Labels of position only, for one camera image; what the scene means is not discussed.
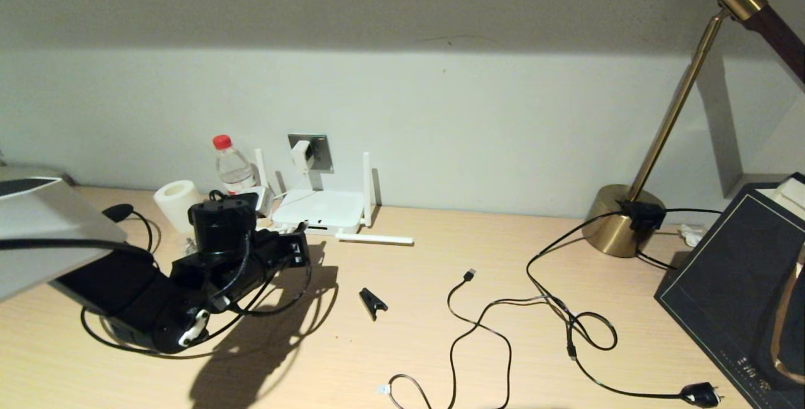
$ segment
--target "brass lamp base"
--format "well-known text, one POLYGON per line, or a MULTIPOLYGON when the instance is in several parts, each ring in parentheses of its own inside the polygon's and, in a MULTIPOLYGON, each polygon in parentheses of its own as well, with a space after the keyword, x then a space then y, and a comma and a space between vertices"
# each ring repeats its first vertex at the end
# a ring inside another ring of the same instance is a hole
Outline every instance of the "brass lamp base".
MULTIPOLYGON (((607 212, 621 211, 618 201, 627 200, 628 192, 629 186, 622 184, 603 186, 596 194, 595 201, 592 202, 592 208, 587 214, 587 219, 601 216, 601 214, 606 214, 607 212)), ((665 205, 662 204, 659 198, 646 191, 642 191, 635 201, 656 203, 656 205, 660 205, 665 209, 665 205)), ((632 258, 636 256, 638 249, 643 249, 646 243, 652 239, 654 230, 645 228, 636 231, 631 228, 631 224, 632 219, 630 217, 614 215, 590 223, 590 225, 582 228, 581 232, 584 235, 584 239, 601 252, 613 257, 632 258)))

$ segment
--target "wall socket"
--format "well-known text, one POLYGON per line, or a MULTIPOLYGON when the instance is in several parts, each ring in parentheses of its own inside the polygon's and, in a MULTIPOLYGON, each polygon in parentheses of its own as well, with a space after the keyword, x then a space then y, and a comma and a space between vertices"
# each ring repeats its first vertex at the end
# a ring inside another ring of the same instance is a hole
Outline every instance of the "wall socket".
POLYGON ((333 158, 330 157, 330 143, 327 142, 327 136, 317 134, 288 134, 288 143, 291 144, 291 148, 300 140, 310 142, 310 149, 313 151, 313 166, 311 166, 311 170, 333 173, 333 158))

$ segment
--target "white wall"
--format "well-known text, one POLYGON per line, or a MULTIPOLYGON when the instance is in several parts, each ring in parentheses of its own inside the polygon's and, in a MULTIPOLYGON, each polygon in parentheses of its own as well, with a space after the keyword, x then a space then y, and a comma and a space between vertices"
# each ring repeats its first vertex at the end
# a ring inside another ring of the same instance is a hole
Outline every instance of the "white wall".
MULTIPOLYGON (((805 36, 799 0, 772 2, 805 36)), ((715 9, 714 0, 0 0, 0 150, 85 184, 157 188, 186 177, 212 188, 217 133, 262 147, 289 183, 286 134, 327 133, 336 172, 326 188, 357 189, 369 150, 385 205, 584 216, 599 186, 632 179, 715 9)), ((727 24, 702 70, 708 89, 724 86, 734 153, 753 171, 771 137, 791 142, 781 121, 802 109, 771 54, 727 24)), ((726 203, 708 125, 695 88, 647 186, 669 206, 726 203)))

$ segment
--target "black clip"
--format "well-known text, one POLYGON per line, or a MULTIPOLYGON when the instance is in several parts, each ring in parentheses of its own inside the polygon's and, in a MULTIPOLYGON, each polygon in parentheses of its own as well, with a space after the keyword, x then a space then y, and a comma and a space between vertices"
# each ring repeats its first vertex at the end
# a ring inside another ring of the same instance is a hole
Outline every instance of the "black clip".
POLYGON ((361 289, 359 294, 366 306, 366 310, 369 310, 369 314, 372 315, 373 321, 377 321, 377 310, 388 311, 389 306, 383 303, 379 297, 372 294, 368 289, 361 289))

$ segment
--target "robotic arm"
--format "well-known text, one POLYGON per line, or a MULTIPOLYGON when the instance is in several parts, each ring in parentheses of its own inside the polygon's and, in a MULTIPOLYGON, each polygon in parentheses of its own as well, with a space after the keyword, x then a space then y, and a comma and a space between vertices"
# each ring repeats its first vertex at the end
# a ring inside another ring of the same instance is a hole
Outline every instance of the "robotic arm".
MULTIPOLYGON (((175 354, 207 338, 210 315, 240 311, 238 301, 282 269, 310 266, 304 225, 290 234, 254 231, 255 211, 240 199, 198 203, 188 214, 198 252, 174 262, 170 275, 146 250, 126 246, 52 286, 106 318, 119 340, 175 354)), ((0 250, 23 243, 0 240, 0 250)))

